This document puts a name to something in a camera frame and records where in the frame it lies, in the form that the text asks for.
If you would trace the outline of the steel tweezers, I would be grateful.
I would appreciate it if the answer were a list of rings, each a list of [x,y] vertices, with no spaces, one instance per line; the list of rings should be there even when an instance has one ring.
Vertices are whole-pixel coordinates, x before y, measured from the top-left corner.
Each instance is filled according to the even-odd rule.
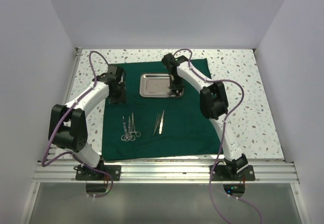
[[[165,114],[165,111],[163,110],[161,118],[160,118],[159,130],[158,130],[159,135],[162,134],[162,130],[163,130],[164,114]]]

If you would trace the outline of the steel ring forceps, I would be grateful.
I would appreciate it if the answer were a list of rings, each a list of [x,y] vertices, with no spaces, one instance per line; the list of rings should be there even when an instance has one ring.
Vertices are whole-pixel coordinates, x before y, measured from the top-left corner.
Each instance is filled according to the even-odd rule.
[[[135,128],[135,118],[134,118],[134,113],[132,113],[131,117],[131,134],[133,134],[135,137],[140,137],[141,133],[136,130]]]
[[[134,141],[136,139],[136,137],[133,135],[132,133],[132,123],[131,123],[131,119],[129,117],[128,119],[128,131],[127,131],[127,139],[129,141]]]

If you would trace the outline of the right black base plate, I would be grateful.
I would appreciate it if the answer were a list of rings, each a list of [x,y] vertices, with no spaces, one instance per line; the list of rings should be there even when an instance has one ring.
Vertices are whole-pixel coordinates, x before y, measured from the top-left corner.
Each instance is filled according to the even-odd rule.
[[[248,165],[239,173],[232,176],[226,170],[226,165],[217,165],[214,170],[210,166],[210,172],[212,174],[212,181],[255,181],[255,173],[252,165]]]

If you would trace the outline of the green surgical cloth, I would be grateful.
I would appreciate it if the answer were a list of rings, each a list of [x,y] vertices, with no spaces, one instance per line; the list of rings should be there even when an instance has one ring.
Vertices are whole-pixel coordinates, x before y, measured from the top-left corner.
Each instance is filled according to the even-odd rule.
[[[199,108],[199,93],[188,82],[180,98],[144,98],[139,94],[140,77],[144,73],[166,73],[162,62],[122,64],[126,71],[126,103],[105,103],[102,157],[106,161],[216,154],[219,135]],[[164,114],[162,134],[159,126],[153,135],[157,113]],[[134,113],[135,128],[141,133],[134,141],[124,142],[122,116]]]

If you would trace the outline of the steel surgical scissors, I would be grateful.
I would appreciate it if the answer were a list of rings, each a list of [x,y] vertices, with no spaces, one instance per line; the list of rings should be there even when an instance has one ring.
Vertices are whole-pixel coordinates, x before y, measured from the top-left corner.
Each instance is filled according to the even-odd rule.
[[[125,117],[122,116],[122,122],[123,122],[123,129],[124,129],[124,134],[121,136],[121,140],[124,142],[129,141],[129,135],[128,135],[128,130],[126,127],[126,122],[125,122]]]

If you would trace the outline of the stainless steel instrument tray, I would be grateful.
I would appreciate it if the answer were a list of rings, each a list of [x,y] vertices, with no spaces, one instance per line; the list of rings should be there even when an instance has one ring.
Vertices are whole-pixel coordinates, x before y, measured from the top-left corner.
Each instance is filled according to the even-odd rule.
[[[168,74],[144,73],[140,77],[139,94],[144,98],[176,98],[178,96],[170,90],[170,76]]]

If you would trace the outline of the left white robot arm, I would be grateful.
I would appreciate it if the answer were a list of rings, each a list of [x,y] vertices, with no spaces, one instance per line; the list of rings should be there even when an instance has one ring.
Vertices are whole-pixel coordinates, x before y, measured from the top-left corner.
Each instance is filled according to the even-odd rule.
[[[87,173],[94,180],[104,177],[105,167],[99,163],[101,156],[88,143],[87,116],[106,99],[110,104],[126,102],[126,71],[122,67],[109,66],[74,100],[56,104],[51,111],[49,143],[87,165]]]

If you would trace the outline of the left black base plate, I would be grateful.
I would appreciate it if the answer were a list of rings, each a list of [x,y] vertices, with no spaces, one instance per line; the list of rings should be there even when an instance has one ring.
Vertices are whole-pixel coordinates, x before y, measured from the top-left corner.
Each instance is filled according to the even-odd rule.
[[[99,171],[105,172],[112,177],[113,181],[119,181],[121,174],[120,165],[99,164],[95,170],[91,170],[79,164],[73,168],[76,171],[75,179],[77,181],[103,181],[107,180],[107,175]]]

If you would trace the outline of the aluminium mounting rail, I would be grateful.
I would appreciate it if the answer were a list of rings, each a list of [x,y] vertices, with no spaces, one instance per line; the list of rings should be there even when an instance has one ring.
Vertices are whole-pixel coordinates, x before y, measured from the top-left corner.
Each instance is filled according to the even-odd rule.
[[[120,165],[121,174],[117,183],[125,184],[206,184],[210,178],[213,159],[152,159],[106,162],[105,165]],[[34,183],[73,183],[77,166],[73,160],[58,160],[42,167],[37,164],[32,177]],[[284,161],[252,160],[255,181],[216,181],[216,183],[246,184],[297,184],[298,174],[294,164]]]

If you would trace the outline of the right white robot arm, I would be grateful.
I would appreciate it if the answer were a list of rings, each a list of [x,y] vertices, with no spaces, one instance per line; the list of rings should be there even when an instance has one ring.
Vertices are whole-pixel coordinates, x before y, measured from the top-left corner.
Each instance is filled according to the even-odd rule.
[[[248,166],[248,160],[233,136],[225,132],[227,118],[233,110],[228,109],[224,80],[212,80],[205,76],[185,56],[176,58],[173,54],[167,54],[161,61],[170,76],[170,95],[179,97],[184,90],[184,81],[199,93],[199,108],[202,115],[221,136],[220,149],[223,150],[224,163],[219,166],[218,172],[232,180],[238,179]]]

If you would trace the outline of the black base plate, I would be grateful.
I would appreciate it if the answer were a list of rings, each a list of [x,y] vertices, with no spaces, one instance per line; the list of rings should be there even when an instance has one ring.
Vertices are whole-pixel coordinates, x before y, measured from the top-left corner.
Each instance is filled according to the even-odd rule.
[[[119,181],[121,174],[120,165],[99,164],[95,170],[91,170],[79,164],[73,168],[76,171],[75,179],[77,181],[103,181],[107,180],[107,175],[99,171],[105,172],[112,177],[113,181]]]
[[[255,173],[252,165],[248,165],[239,173],[232,176],[226,170],[226,165],[217,165],[214,170],[210,166],[210,172],[212,174],[212,181],[255,181]]]

